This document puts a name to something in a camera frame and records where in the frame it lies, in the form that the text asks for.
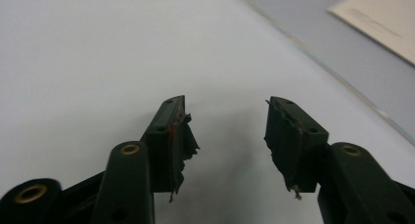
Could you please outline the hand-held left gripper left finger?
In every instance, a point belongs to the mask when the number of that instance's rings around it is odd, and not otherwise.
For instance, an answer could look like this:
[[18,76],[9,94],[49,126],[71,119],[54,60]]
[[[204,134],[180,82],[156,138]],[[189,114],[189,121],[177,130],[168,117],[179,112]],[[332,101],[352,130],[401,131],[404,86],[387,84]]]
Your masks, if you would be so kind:
[[177,194],[184,181],[185,161],[200,149],[186,113],[185,96],[162,102],[141,141],[148,146],[153,193],[170,193],[169,201]]

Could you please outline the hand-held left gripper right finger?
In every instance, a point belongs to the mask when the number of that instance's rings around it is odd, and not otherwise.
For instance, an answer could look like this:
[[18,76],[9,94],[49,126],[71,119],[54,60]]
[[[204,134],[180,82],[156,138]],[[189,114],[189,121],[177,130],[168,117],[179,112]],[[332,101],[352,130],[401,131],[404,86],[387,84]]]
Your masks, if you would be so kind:
[[314,193],[318,163],[329,133],[293,101],[272,96],[268,101],[264,140],[288,191]]

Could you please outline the beige paper sheet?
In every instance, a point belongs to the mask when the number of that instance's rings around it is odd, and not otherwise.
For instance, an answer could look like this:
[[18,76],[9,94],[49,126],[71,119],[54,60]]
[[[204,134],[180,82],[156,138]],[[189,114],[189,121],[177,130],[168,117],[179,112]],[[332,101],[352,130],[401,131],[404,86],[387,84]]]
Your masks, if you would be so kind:
[[415,66],[415,0],[341,0],[328,11]]

